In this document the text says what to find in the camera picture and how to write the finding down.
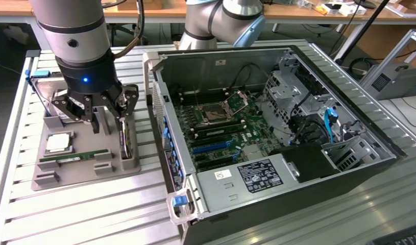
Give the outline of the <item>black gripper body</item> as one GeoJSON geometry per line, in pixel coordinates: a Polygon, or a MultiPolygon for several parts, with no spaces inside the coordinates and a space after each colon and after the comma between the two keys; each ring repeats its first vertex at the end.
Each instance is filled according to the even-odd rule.
{"type": "Polygon", "coordinates": [[[107,93],[113,97],[122,94],[122,83],[118,79],[115,56],[113,52],[90,62],[75,63],[55,57],[65,77],[69,93],[74,96],[107,93]]]}

